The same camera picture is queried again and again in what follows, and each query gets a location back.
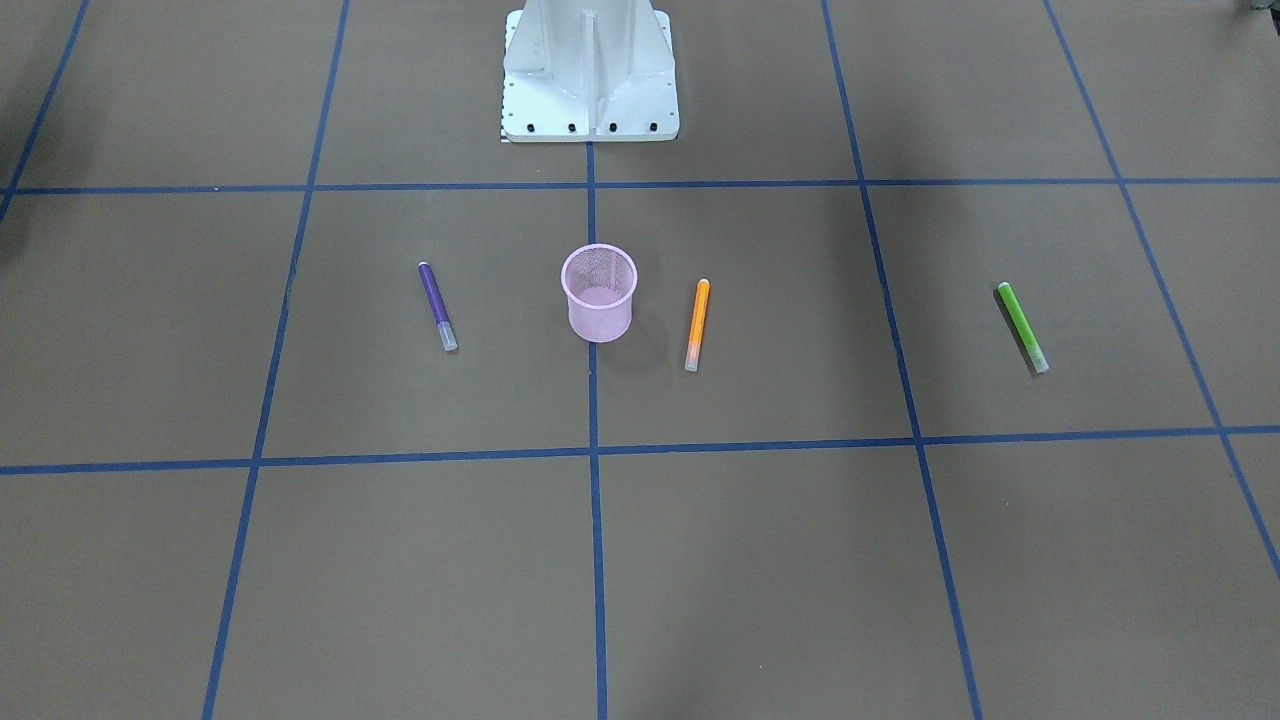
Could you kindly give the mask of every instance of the purple marker cap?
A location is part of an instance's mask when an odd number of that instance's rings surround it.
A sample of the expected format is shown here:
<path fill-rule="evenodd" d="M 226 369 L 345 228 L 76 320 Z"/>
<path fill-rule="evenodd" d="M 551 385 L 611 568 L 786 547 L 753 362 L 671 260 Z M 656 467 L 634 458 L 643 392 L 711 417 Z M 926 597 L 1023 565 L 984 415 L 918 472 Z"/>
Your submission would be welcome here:
<path fill-rule="evenodd" d="M 431 314 L 435 315 L 435 327 L 440 331 L 440 342 L 444 351 L 457 350 L 458 341 L 453 338 L 453 325 L 449 324 L 449 313 L 444 309 L 444 297 L 440 296 L 440 286 L 435 284 L 435 273 L 426 263 L 417 264 L 417 274 L 422 278 L 422 290 L 426 291 L 426 301 L 431 304 Z"/>

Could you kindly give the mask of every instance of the mesh pencil cup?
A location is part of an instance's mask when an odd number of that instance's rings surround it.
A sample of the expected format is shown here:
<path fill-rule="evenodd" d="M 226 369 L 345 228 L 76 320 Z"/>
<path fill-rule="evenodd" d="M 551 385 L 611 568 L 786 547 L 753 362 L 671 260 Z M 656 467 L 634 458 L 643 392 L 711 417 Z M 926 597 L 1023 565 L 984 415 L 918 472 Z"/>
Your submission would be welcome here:
<path fill-rule="evenodd" d="M 636 264 L 612 245 L 579 247 L 564 259 L 561 287 L 568 297 L 568 324 L 588 342 L 618 340 L 631 327 Z"/>

